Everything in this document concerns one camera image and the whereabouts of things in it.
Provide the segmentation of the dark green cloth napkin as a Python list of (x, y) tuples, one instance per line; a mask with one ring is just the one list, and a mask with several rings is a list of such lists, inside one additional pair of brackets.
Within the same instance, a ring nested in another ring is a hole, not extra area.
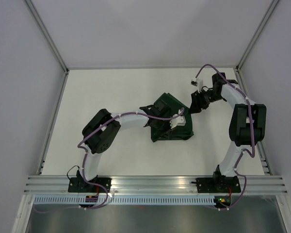
[(176, 130), (177, 138), (151, 138), (151, 140), (153, 142), (157, 142), (157, 141), (175, 141), (175, 140), (190, 139), (194, 135), (194, 132), (193, 132), (192, 117), (189, 114), (189, 108), (185, 106), (182, 102), (180, 102), (178, 99), (176, 99), (174, 96), (172, 96), (170, 93), (163, 93), (157, 100), (174, 101), (177, 104), (176, 115), (179, 113), (181, 109), (184, 109), (183, 116), (186, 119), (186, 124), (185, 126), (177, 126), (173, 128)]

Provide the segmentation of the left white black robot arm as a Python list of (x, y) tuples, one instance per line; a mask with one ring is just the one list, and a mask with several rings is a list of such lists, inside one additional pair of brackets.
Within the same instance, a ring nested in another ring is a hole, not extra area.
[(76, 177), (69, 179), (69, 193), (108, 192), (107, 184), (99, 181), (98, 165), (103, 152), (110, 148), (120, 131), (147, 127), (152, 121), (167, 122), (168, 126), (174, 127), (177, 120), (182, 120), (183, 107), (165, 117), (158, 110), (151, 110), (151, 107), (115, 114), (106, 109), (99, 110), (82, 130), (83, 140), (78, 148), (85, 151), (85, 156)]

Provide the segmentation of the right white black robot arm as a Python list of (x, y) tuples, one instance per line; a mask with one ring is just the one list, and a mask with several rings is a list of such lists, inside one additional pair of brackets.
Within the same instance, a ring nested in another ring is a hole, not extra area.
[(223, 161), (211, 177), (197, 178), (194, 184), (198, 193), (240, 193), (240, 174), (237, 166), (244, 154), (255, 157), (255, 146), (265, 136), (266, 112), (264, 104), (257, 104), (242, 92), (236, 80), (226, 79), (225, 73), (212, 76), (212, 87), (201, 87), (198, 80), (191, 84), (198, 90), (191, 94), (190, 114), (207, 109), (213, 102), (224, 100), (232, 107), (233, 113), (228, 129), (230, 146)]

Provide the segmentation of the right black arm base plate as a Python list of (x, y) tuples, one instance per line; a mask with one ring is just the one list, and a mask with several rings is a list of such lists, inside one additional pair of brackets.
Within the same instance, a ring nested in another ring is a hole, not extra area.
[(210, 177), (196, 178), (195, 182), (198, 193), (241, 193), (239, 179), (227, 177), (215, 180)]

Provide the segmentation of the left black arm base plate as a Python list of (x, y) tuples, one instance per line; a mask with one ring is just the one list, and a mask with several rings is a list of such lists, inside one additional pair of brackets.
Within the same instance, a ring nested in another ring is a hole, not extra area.
[(111, 178), (98, 177), (91, 180), (91, 183), (96, 183), (101, 186), (88, 184), (82, 177), (71, 178), (68, 185), (68, 193), (106, 193), (111, 188)]

